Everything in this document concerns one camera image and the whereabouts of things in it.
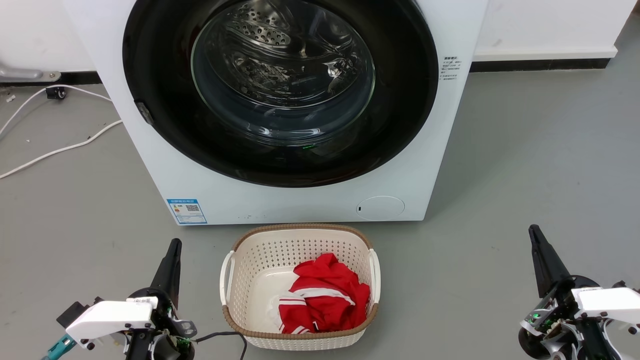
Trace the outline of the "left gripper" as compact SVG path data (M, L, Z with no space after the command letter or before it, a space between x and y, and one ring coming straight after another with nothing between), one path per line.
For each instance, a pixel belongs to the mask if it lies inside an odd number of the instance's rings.
M190 338L197 333L195 325L179 319L179 289L182 270L182 241L170 241L150 287L133 292L127 300L155 297L157 306L149 321L125 331L126 360L193 360L194 345Z

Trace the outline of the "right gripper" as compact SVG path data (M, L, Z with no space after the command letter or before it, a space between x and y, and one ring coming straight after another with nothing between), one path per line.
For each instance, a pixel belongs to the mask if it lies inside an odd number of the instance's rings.
M639 290L572 276L539 225L528 234L541 301L519 324L519 346L535 360L621 360L608 326L621 322L639 333Z

